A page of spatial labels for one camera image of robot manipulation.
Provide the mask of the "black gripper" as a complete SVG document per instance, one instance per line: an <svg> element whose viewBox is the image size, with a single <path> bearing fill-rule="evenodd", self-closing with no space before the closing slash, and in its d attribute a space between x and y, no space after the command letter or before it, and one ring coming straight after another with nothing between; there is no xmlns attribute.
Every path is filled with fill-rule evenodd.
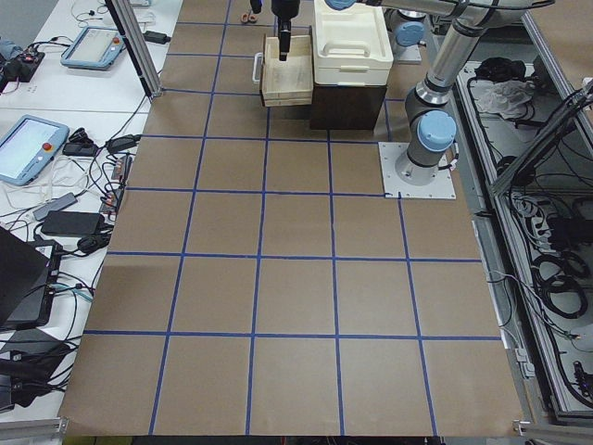
<svg viewBox="0 0 593 445"><path fill-rule="evenodd" d="M271 11L278 19L294 19L300 9L300 0L272 0ZM286 61L290 51L290 31L279 31L279 60Z"/></svg>

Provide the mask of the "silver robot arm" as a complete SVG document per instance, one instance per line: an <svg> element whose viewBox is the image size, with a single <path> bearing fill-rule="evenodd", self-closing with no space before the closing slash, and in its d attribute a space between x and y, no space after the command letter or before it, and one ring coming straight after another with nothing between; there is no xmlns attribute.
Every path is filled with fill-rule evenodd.
<svg viewBox="0 0 593 445"><path fill-rule="evenodd" d="M403 154L406 171L431 174L452 145L457 127L442 110L448 93L478 40L490 28L507 26L526 11L549 1L366 1L365 6L412 9L452 19L443 44L424 79L406 99L412 139ZM376 123L386 87L323 86L312 90L310 127L315 130L370 130Z"/></svg>

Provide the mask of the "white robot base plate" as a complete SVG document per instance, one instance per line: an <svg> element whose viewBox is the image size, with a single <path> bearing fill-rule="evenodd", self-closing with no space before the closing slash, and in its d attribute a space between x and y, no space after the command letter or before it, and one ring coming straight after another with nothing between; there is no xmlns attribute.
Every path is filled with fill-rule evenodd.
<svg viewBox="0 0 593 445"><path fill-rule="evenodd" d="M447 156L442 154L433 167L419 167L408 158L408 143L380 142L379 160L384 196L404 199L456 198Z"/></svg>

